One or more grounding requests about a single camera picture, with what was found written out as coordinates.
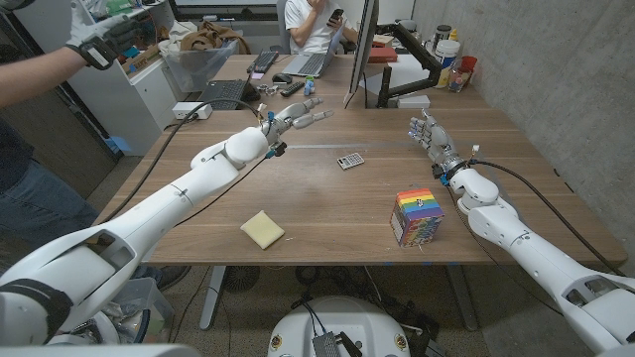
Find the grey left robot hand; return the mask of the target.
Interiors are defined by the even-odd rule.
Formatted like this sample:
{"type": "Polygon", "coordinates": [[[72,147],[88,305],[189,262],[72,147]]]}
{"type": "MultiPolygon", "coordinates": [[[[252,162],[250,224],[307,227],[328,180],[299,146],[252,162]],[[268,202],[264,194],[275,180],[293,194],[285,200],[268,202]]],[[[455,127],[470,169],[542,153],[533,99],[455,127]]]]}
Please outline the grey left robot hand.
{"type": "Polygon", "coordinates": [[[261,123],[261,131],[265,135],[268,144],[277,143],[280,136],[290,128],[300,130],[314,124],[316,121],[331,117],[334,114],[333,110],[311,113],[311,110],[321,103],[323,103],[323,100],[319,97],[310,98],[304,102],[289,105],[278,113],[269,112],[261,123]]]}

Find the standing person's gloved hand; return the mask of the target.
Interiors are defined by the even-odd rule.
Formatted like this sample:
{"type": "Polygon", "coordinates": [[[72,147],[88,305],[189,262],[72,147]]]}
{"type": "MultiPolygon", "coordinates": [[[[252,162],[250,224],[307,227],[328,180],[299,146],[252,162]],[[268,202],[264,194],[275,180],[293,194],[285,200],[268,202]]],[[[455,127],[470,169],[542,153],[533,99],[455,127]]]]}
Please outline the standing person's gloved hand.
{"type": "Polygon", "coordinates": [[[109,69],[142,35],[141,24],[127,15],[116,15],[96,24],[86,24],[78,1],[70,2],[70,11],[70,39],[65,46],[99,70],[109,69]]]}

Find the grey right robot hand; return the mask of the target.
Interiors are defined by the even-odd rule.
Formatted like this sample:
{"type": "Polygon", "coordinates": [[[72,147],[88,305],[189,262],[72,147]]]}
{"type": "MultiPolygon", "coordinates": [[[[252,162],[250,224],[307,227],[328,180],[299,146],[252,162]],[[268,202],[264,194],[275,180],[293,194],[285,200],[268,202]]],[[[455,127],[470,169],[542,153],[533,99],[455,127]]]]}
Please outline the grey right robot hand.
{"type": "Polygon", "coordinates": [[[437,120],[425,109],[423,119],[412,117],[408,135],[427,151],[429,158],[438,165],[444,174],[460,170],[466,161],[458,154],[450,135],[437,120]]]}

